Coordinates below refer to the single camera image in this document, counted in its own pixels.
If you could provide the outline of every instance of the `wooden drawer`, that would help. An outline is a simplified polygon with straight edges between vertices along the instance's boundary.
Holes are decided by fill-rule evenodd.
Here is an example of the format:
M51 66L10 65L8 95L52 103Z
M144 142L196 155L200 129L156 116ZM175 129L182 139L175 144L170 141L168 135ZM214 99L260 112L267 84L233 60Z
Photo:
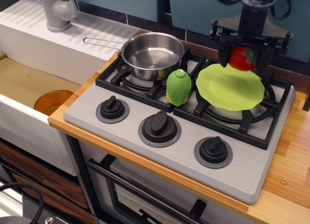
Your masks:
M21 182L21 183L28 183L31 184L33 186L36 186L40 192L42 193L43 199L44 199L44 203L60 210L63 213L66 213L78 220L80 220L81 222L85 223L85 224L95 224L95 220L94 217L83 211L82 209L72 205L70 202L67 202L66 200L60 198L59 196L56 196L55 194L53 194L52 192L50 192L49 190L43 188L42 186L35 184L29 180L27 180L24 177L21 177L15 173L12 173L13 177L16 179L17 182ZM29 194L30 196L38 199L38 195L30 189L25 189L23 188L23 191L26 192L27 194Z
M56 170L47 168L38 160L30 158L17 147L0 141L0 157L24 174L34 178L39 184L53 189L82 208L89 208L80 184L64 177Z

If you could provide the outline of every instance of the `countertop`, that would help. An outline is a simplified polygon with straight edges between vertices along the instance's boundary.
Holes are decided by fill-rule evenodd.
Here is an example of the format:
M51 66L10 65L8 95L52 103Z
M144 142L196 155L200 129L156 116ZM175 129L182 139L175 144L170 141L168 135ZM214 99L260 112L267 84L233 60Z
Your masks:
M184 42L184 45L194 53L205 55L207 59L217 59L217 51L214 49L187 42ZM309 77L272 66L267 69L272 71L275 77L291 81L296 89L296 95L259 199L255 204L249 205L64 121L63 114L67 108L94 83L96 77L116 57L117 54L99 68L85 84L48 118L52 127L257 223L309 223L310 112L302 110L309 90Z

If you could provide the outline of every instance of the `green plate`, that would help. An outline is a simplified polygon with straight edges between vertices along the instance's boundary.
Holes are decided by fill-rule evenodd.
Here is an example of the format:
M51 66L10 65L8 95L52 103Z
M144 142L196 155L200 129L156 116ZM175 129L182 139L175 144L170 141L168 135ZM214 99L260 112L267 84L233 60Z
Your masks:
M212 64L196 80L200 95L215 107L229 111L249 110L264 98L265 88L255 73L227 64Z

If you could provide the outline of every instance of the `oven window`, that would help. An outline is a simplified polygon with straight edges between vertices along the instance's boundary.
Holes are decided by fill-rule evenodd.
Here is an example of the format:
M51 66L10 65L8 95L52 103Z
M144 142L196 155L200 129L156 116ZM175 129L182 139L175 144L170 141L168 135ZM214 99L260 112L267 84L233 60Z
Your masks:
M180 220L108 181L114 208L136 224L180 224Z

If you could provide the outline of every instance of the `stove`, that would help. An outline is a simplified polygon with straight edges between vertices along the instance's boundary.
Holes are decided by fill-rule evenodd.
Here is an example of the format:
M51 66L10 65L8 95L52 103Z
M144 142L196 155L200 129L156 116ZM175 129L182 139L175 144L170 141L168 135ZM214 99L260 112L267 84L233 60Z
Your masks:
M255 203L295 89L267 73L261 77L265 95L257 110L227 117L201 98L195 85L198 73L213 63L218 62L186 48L181 68L190 74L192 90L188 101L175 107L167 101L165 81L137 81L119 55L63 117L232 197ZM111 120L111 109L122 111ZM163 130L171 125L172 130Z

